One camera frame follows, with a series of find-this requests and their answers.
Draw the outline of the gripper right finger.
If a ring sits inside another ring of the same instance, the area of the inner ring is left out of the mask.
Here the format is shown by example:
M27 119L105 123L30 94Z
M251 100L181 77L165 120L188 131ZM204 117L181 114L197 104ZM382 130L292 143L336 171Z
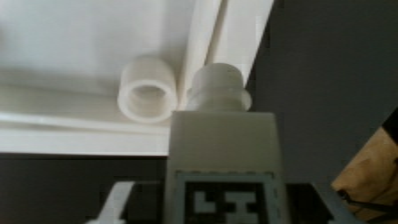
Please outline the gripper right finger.
M327 224L368 224L350 213L331 184L313 183L313 188L332 216Z

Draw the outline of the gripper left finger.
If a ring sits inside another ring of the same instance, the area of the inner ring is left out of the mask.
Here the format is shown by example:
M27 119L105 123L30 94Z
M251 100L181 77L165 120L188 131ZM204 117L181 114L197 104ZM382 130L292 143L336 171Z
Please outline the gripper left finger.
M126 224L121 216L133 186L133 181L123 181L114 184L98 217L85 224Z

